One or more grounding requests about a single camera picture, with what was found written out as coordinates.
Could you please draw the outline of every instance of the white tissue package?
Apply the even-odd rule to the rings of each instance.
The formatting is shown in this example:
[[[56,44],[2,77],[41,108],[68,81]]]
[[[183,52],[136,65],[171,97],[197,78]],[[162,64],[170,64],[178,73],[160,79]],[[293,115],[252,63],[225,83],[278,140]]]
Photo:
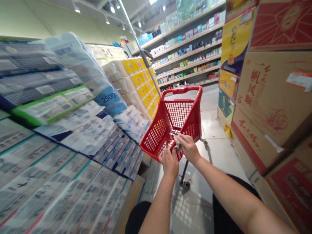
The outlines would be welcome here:
[[[141,114],[134,105],[130,105],[127,110],[113,117],[117,125],[139,144],[149,128],[148,120]]]
[[[74,33],[64,33],[32,43],[46,44],[67,69],[73,70],[80,77],[95,96],[95,102],[105,107],[114,106],[107,109],[109,115],[117,115],[127,108],[127,104],[87,46]]]

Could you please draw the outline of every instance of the plastic wrap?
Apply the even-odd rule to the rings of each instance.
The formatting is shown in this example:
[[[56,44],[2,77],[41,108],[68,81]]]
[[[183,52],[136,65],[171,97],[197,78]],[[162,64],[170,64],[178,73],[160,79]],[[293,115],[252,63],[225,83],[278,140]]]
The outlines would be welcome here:
[[[127,103],[127,105],[140,105],[140,104],[142,104],[142,100],[136,91],[122,95],[122,98]]]
[[[136,91],[136,88],[133,85],[132,80],[129,76],[113,82],[113,85],[121,95],[129,94]]]
[[[102,68],[111,82],[115,82],[129,76],[121,60],[111,61],[102,66]]]
[[[38,72],[0,79],[0,105],[12,109],[83,85],[72,70]]]
[[[103,109],[103,106],[99,106],[95,101],[91,101],[51,124],[35,128],[34,131],[61,142],[80,126],[90,122]]]
[[[127,108],[121,95],[109,81],[97,60],[86,45],[74,33],[48,37],[33,43],[46,44],[58,56],[67,69],[72,69],[95,96],[94,101],[101,106],[119,105],[120,111]]]
[[[114,121],[127,135],[139,144],[148,129],[149,122],[142,117],[141,112],[134,105],[129,106],[127,110],[114,116]]]
[[[91,92],[84,85],[81,85],[16,107],[11,112],[24,119],[28,125],[38,127],[58,120],[93,98]]]
[[[0,44],[0,76],[62,69],[46,45]]]

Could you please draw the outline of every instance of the wall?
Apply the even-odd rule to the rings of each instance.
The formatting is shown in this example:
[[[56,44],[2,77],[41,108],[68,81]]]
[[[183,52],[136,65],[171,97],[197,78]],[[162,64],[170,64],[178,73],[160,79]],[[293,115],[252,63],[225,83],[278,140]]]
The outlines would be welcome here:
[[[111,45],[132,34],[44,0],[1,0],[0,36],[46,38],[74,32],[85,43]]]

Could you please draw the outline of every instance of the store aisle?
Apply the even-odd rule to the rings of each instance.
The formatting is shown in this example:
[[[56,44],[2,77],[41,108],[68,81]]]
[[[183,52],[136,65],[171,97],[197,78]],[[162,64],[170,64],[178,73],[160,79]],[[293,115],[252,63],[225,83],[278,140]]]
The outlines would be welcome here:
[[[196,91],[188,92],[183,98],[195,98]],[[235,175],[248,181],[243,166],[231,146],[231,141],[223,131],[223,126],[217,118],[219,88],[218,84],[203,87],[201,99],[202,138],[208,141],[212,164],[225,173]],[[178,95],[166,99],[181,98]],[[200,141],[196,143],[200,154],[209,160],[208,152]],[[183,157],[179,164],[179,174],[182,175],[186,163]],[[152,160],[148,171],[147,183],[143,188],[141,201],[152,201],[163,176],[162,166]],[[191,183],[189,191],[179,186],[179,178],[175,183],[172,195],[171,233],[213,233],[212,190],[204,177],[189,163],[185,180]]]

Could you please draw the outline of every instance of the cardboard box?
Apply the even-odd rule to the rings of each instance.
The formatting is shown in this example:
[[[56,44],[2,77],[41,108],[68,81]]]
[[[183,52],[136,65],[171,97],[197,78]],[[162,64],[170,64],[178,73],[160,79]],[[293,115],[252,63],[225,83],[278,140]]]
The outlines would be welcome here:
[[[262,0],[250,51],[312,49],[311,1]]]
[[[105,161],[103,162],[103,166],[112,170],[114,168],[114,165],[118,161],[118,159],[121,157],[121,154],[125,150],[129,141],[130,141],[130,138],[126,134],[124,134],[122,138],[120,139],[120,141],[117,143],[117,145],[114,147],[113,151],[110,153],[107,159],[105,159]]]
[[[106,183],[111,171],[102,167],[96,177],[92,180],[88,188],[79,198],[76,205],[73,207],[67,218],[58,228],[56,233],[75,232],[79,227],[81,220],[91,209],[94,200],[99,196],[102,187]]]
[[[308,51],[246,53],[236,105],[274,145],[295,147],[312,126],[311,61]]]
[[[116,205],[112,211],[110,219],[108,220],[108,222],[105,226],[105,229],[104,229],[105,233],[113,233],[114,232],[115,226],[117,224],[121,210],[124,206],[124,202],[126,201],[126,198],[128,196],[128,192],[131,188],[131,185],[132,185],[132,181],[127,180],[121,194],[119,195],[117,203],[116,203]]]
[[[121,157],[119,158],[117,162],[118,164],[114,168],[115,172],[122,174],[135,147],[136,143],[133,140],[131,140],[130,143],[127,145],[126,149],[124,150],[124,152],[122,153]]]
[[[0,121],[0,153],[34,134],[33,131],[10,119]]]
[[[235,103],[240,77],[220,69],[219,88]]]
[[[39,135],[33,135],[0,154],[5,170],[0,171],[0,188],[12,181],[30,165],[38,161],[57,144]]]
[[[73,151],[58,146],[44,156],[42,160],[27,168],[21,175],[5,185],[0,190],[0,194],[6,194],[0,205],[2,211],[0,222],[3,223],[20,208],[74,154]]]
[[[82,173],[65,188],[44,215],[35,223],[32,231],[34,233],[55,233],[100,168],[100,164],[89,161]]]
[[[255,8],[223,26],[221,69],[241,76],[253,27]]]
[[[118,179],[118,174],[111,172],[104,186],[100,190],[99,195],[94,200],[90,210],[86,213],[84,219],[81,221],[79,228],[76,233],[89,233],[91,228],[94,226],[100,211],[103,208],[103,204],[106,203],[110,192],[112,191],[116,181]]]
[[[234,110],[235,110],[235,104],[231,99],[222,91],[222,89],[219,89],[219,108],[224,114],[224,117],[227,120],[227,123],[231,125]]]
[[[90,160],[82,154],[75,154],[10,216],[1,229],[7,230],[7,233],[15,231],[19,233],[27,232],[88,161]]]
[[[299,233],[312,230],[311,155],[312,135],[265,177]]]
[[[111,214],[118,201],[119,195],[121,194],[123,187],[127,179],[121,176],[118,177],[114,188],[111,190],[108,199],[105,204],[102,204],[102,210],[95,221],[95,224],[90,233],[104,233],[107,222],[110,220]]]
[[[226,2],[226,23],[242,15],[258,4],[258,0],[227,0]]]
[[[271,144],[265,137],[265,133],[258,128],[256,123],[237,104],[231,130],[261,175],[265,175],[278,160],[290,153],[289,149],[275,147]]]

